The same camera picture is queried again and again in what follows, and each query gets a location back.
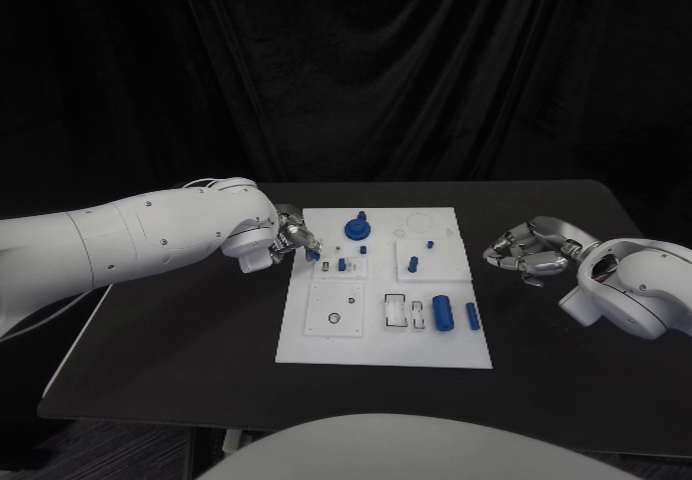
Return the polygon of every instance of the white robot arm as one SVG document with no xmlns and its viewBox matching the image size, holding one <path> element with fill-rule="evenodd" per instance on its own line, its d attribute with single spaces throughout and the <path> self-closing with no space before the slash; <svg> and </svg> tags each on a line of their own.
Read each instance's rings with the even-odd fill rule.
<svg viewBox="0 0 692 480">
<path fill-rule="evenodd" d="M 692 335 L 687 248 L 646 239 L 600 242 L 562 220 L 536 217 L 504 233 L 483 258 L 493 266 L 520 271 L 533 286 L 542 286 L 536 277 L 576 269 L 578 286 L 559 305 L 582 325 L 604 316 L 646 339 L 672 328 Z"/>
<path fill-rule="evenodd" d="M 180 268 L 219 247 L 245 273 L 298 247 L 318 258 L 300 209 L 274 206 L 243 178 L 202 185 L 0 221 L 0 335 L 62 298 Z"/>
</svg>

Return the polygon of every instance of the blue object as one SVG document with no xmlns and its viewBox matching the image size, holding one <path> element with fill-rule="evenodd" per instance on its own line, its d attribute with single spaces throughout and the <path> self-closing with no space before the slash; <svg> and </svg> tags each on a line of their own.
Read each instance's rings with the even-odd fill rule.
<svg viewBox="0 0 692 480">
<path fill-rule="evenodd" d="M 408 263 L 408 271 L 415 273 L 418 270 L 418 257 L 411 257 L 411 262 Z"/>
<path fill-rule="evenodd" d="M 357 212 L 357 218 L 349 220 L 343 233 L 352 240 L 363 240 L 370 234 L 370 224 L 367 223 L 365 212 Z"/>
<path fill-rule="evenodd" d="M 480 330 L 478 316 L 476 315 L 476 305 L 473 303 L 465 304 L 465 313 L 468 315 L 468 325 L 471 330 Z"/>
<path fill-rule="evenodd" d="M 435 313 L 435 328 L 441 332 L 454 329 L 454 317 L 451 316 L 450 297 L 438 295 L 432 297 L 432 311 Z"/>
</svg>

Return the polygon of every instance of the white board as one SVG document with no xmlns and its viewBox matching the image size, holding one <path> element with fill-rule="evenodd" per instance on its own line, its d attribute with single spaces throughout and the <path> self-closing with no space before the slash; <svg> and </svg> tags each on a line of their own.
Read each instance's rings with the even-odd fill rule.
<svg viewBox="0 0 692 480">
<path fill-rule="evenodd" d="M 370 235 L 365 240 L 353 241 L 346 237 L 343 227 L 346 222 L 356 218 L 360 210 L 365 211 L 367 216 Z M 321 256 L 330 259 L 330 271 L 328 278 L 318 278 L 321 261 L 317 266 L 313 262 L 305 261 L 304 255 L 295 255 L 277 348 L 277 362 L 491 368 L 483 328 L 480 330 L 470 329 L 465 314 L 465 304 L 468 302 L 476 303 L 476 295 L 454 209 L 305 209 L 304 217 L 310 231 L 324 244 Z M 427 248 L 428 240 L 435 242 L 435 246 L 444 244 L 438 253 L 444 252 L 445 255 L 451 255 L 448 258 L 450 264 L 463 265 L 463 279 L 455 278 L 448 281 L 445 278 L 435 278 L 422 282 L 399 282 L 396 260 L 396 240 L 399 239 L 419 240 L 421 250 Z M 367 247 L 365 255 L 360 254 L 360 246 L 363 245 Z M 411 251 L 416 251 L 415 246 L 411 247 L 412 250 L 408 248 L 406 245 L 406 255 Z M 431 252 L 421 253 L 419 266 L 422 266 L 424 254 L 428 253 L 434 255 Z M 349 275 L 339 276 L 339 272 L 331 270 L 331 262 L 339 258 L 365 258 L 367 260 L 366 278 L 349 277 Z M 360 337 L 305 335 L 310 289 L 314 285 L 328 283 L 362 286 L 362 331 L 357 332 L 362 334 Z M 411 302 L 419 301 L 422 303 L 424 331 L 414 331 L 411 318 L 403 332 L 386 330 L 386 294 L 405 295 L 408 314 L 411 314 Z M 455 328 L 448 332 L 440 332 L 434 327 L 432 297 L 437 295 L 447 295 L 451 301 Z M 334 302 L 343 301 L 341 296 L 331 296 Z M 476 308 L 478 322 L 483 325 L 483 306 L 476 304 Z"/>
</svg>

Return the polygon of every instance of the cable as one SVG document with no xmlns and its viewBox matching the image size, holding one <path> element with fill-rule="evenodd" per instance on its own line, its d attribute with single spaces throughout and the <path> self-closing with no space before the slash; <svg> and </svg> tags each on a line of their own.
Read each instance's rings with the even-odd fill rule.
<svg viewBox="0 0 692 480">
<path fill-rule="evenodd" d="M 181 188 L 187 188 L 190 185 L 194 185 L 199 182 L 219 182 L 219 178 L 200 178 L 199 180 L 193 180 L 190 183 L 186 183 Z"/>
<path fill-rule="evenodd" d="M 43 319 L 39 323 L 33 324 L 30 327 L 26 327 L 23 330 L 19 332 L 14 332 L 11 335 L 7 335 L 6 337 L 0 338 L 0 343 L 3 343 L 6 340 L 10 338 L 17 337 L 19 335 L 23 335 L 26 332 L 30 332 L 33 329 L 39 328 L 42 325 L 44 325 L 50 320 L 53 320 L 57 315 L 60 315 L 65 310 L 68 310 L 69 307 L 91 293 L 91 290 L 86 293 L 82 293 L 46 319 Z"/>
</svg>

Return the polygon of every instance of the black table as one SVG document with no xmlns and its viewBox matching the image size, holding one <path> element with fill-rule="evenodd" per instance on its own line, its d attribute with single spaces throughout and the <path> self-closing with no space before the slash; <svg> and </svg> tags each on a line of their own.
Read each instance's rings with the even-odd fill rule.
<svg viewBox="0 0 692 480">
<path fill-rule="evenodd" d="M 445 207 L 457 213 L 493 370 L 274 363 L 292 258 L 243 275 L 217 252 L 112 287 L 39 413 L 278 430 L 363 412 L 480 423 L 568 448 L 692 455 L 692 338 L 644 341 L 558 307 L 574 275 L 543 289 L 481 252 L 536 215 L 598 238 L 640 232 L 592 181 L 261 185 L 303 207 Z"/>
</svg>

